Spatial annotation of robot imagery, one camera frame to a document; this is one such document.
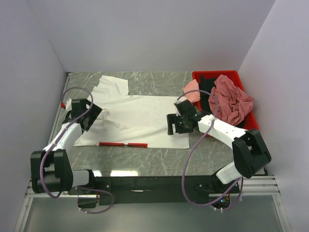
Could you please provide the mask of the white t shirt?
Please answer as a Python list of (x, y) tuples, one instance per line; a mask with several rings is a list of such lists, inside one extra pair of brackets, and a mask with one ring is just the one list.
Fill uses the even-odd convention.
[(91, 94), (102, 111), (75, 146), (134, 143), (148, 148), (189, 148), (187, 133), (168, 135), (167, 115), (176, 113), (176, 97), (129, 95), (127, 80), (105, 75)]

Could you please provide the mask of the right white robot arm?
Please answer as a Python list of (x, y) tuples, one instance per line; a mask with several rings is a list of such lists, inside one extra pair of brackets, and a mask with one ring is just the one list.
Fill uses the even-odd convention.
[(258, 130), (232, 126), (207, 111), (197, 111), (188, 100), (174, 105), (177, 113), (167, 115), (168, 135), (193, 131), (207, 133), (233, 152), (234, 161), (214, 174), (214, 191), (224, 192), (230, 182), (241, 177), (251, 178), (271, 162), (270, 152)]

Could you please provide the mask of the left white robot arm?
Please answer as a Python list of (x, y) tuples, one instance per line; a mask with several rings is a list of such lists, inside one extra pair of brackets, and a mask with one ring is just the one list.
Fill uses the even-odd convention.
[(80, 136), (89, 131), (102, 108), (87, 99), (69, 104), (61, 129), (53, 141), (30, 156), (31, 183), (34, 193), (64, 192), (73, 187), (73, 171), (68, 153)]

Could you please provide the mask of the light pink t shirt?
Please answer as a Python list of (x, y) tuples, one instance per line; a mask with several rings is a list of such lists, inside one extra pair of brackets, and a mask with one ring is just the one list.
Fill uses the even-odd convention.
[(196, 79), (190, 81), (183, 89), (186, 99), (191, 103), (198, 102), (200, 100), (199, 84)]

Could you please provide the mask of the dusty pink t shirt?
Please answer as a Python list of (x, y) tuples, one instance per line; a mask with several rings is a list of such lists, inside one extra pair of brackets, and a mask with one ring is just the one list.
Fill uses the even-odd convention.
[(221, 74), (214, 84), (208, 99), (212, 114), (230, 125), (238, 125), (253, 109), (254, 98), (235, 86), (226, 75)]

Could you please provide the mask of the black base beam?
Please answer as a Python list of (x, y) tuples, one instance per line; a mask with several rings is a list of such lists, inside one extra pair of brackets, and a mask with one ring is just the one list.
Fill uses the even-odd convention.
[[(222, 184), (211, 175), (192, 175), (184, 178), (184, 189), (190, 201), (197, 204), (210, 202), (210, 195), (238, 193), (232, 183)], [(69, 195), (97, 195), (99, 205), (109, 205), (111, 193), (114, 202), (125, 203), (183, 203), (181, 176), (122, 176), (95, 177), (86, 186), (90, 190), (72, 188)]]

